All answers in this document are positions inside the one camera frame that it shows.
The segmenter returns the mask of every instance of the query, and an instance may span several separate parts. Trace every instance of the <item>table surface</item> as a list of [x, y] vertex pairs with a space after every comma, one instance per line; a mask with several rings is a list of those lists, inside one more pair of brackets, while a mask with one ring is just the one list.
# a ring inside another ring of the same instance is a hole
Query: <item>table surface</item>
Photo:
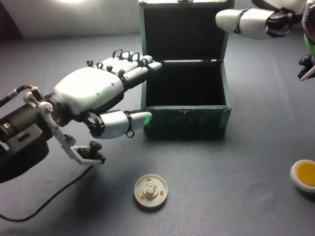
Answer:
[[[141, 51], [139, 35], [2, 42], [0, 93], [33, 84], [48, 94], [63, 77], [101, 61], [113, 50]], [[299, 81], [298, 60], [307, 50], [299, 29], [283, 39], [253, 41], [230, 36], [225, 67], [232, 113], [222, 140], [148, 140], [142, 130], [101, 140], [106, 162], [25, 223], [0, 220], [1, 236], [309, 236], [315, 205], [290, 180], [291, 166], [314, 159], [315, 80]], [[113, 109], [140, 108], [141, 86]], [[23, 104], [14, 99], [0, 117]], [[63, 128], [78, 145], [93, 138], [81, 123]], [[32, 214], [86, 168], [56, 140], [31, 170], [0, 185], [0, 213]], [[136, 181], [162, 176], [169, 188], [158, 211], [139, 208]]]

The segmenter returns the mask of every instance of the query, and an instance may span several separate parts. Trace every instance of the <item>green wooden box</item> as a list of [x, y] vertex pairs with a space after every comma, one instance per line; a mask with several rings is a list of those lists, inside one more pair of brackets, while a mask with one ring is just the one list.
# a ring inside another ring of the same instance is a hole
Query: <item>green wooden box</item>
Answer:
[[140, 0], [143, 55], [162, 69], [142, 85], [146, 131], [225, 129], [231, 101], [224, 68], [228, 34], [216, 14], [234, 0]]

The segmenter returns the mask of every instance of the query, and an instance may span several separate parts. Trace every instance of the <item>white plastic disc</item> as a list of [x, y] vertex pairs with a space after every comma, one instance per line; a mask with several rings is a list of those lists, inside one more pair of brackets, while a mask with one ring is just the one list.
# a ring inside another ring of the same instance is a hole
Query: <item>white plastic disc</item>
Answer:
[[301, 190], [309, 193], [315, 192], [315, 162], [311, 160], [297, 161], [291, 168], [292, 182]]
[[137, 201], [145, 207], [157, 207], [161, 205], [167, 197], [167, 184], [158, 175], [142, 176], [134, 187], [134, 195]]

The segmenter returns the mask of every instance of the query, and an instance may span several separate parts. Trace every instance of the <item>yellow button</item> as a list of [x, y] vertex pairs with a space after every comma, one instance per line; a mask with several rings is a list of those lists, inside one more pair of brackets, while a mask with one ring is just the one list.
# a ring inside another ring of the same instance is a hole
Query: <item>yellow button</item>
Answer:
[[296, 170], [298, 178], [309, 186], [315, 186], [315, 165], [312, 163], [303, 163]]

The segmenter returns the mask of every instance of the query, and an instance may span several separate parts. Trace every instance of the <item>box lid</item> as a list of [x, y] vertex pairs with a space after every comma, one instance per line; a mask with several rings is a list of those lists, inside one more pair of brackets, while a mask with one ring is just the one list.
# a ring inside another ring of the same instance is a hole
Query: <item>box lid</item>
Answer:
[[139, 0], [142, 50], [154, 60], [224, 59], [228, 33], [216, 14], [234, 0]]

